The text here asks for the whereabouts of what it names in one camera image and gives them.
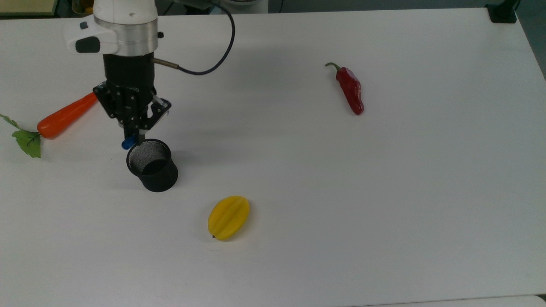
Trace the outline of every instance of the blue object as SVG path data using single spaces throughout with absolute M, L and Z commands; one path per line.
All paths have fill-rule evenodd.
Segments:
M 131 147 L 133 147 L 133 145 L 136 143 L 137 143 L 137 136 L 133 134 L 130 137 L 126 138 L 123 142 L 121 142 L 121 147 L 123 147 L 123 149 L 125 150 L 128 150 Z

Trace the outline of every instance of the green leaf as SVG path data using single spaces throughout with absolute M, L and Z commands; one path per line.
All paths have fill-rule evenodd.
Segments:
M 17 123 L 16 123 L 14 120 L 10 119 L 9 117 L 7 117 L 7 116 L 5 116 L 5 115 L 2 115 L 2 114 L 0 114 L 0 117 L 3 118 L 3 119 L 5 119 L 6 122 L 8 122 L 10 125 L 14 126 L 15 128 L 21 129 L 21 128 L 19 127 L 19 125 L 17 125 Z
M 11 136 L 17 140 L 17 144 L 27 155 L 33 158 L 41 158 L 41 139 L 38 132 L 19 130 L 15 131 Z

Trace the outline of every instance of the plastic vegetable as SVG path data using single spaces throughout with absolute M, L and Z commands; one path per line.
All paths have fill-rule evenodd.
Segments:
M 88 111 L 96 102 L 97 97 L 94 93 L 85 96 L 40 121 L 37 127 L 38 132 L 30 132 L 21 129 L 14 120 L 5 115 L 0 114 L 0 117 L 18 129 L 18 131 L 15 131 L 11 136 L 17 140 L 19 147 L 27 155 L 33 158 L 41 158 L 40 135 L 48 139 L 56 137 Z
M 362 114 L 364 112 L 364 105 L 360 96 L 361 87 L 357 77 L 347 67 L 339 67 L 332 62 L 327 63 L 325 66 L 328 65 L 333 65 L 337 69 L 336 80 L 339 81 L 345 98 L 347 98 L 347 102 L 353 112 L 357 115 Z
M 87 112 L 96 102 L 97 96 L 94 93 L 86 95 L 84 98 L 69 104 L 40 121 L 37 126 L 38 132 L 44 138 L 55 138 Z
M 250 205 L 243 196 L 230 196 L 220 200 L 209 216 L 209 232 L 213 238 L 226 240 L 245 223 Z
M 0 117 L 5 119 L 10 125 L 19 129 L 15 131 L 11 136 L 17 140 L 19 147 L 29 156 L 33 158 L 41 158 L 41 146 L 40 146 L 40 133 L 30 132 L 21 129 L 19 125 L 9 117 L 0 114 Z

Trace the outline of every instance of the chili pepper stem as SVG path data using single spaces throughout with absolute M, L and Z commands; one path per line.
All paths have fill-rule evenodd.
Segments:
M 324 66 L 328 66 L 328 65 L 333 65 L 336 68 L 336 70 L 341 69 L 341 67 L 339 67 L 336 63 L 329 62 L 329 63 L 326 63 L 326 65 L 324 65 Z

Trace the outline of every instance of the black bracket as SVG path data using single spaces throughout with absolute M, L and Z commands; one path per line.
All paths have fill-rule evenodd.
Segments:
M 156 96 L 155 89 L 145 93 L 139 88 L 126 88 L 103 82 L 93 89 L 110 118 L 123 127 L 124 139 L 136 137 L 140 145 L 149 131 L 167 113 L 171 103 Z M 152 115 L 148 117 L 148 107 Z
M 485 7 L 489 12 L 489 18 L 494 23 L 515 23 L 518 19 L 515 16 L 514 5 L 518 0 L 505 0 L 501 4 L 487 4 Z

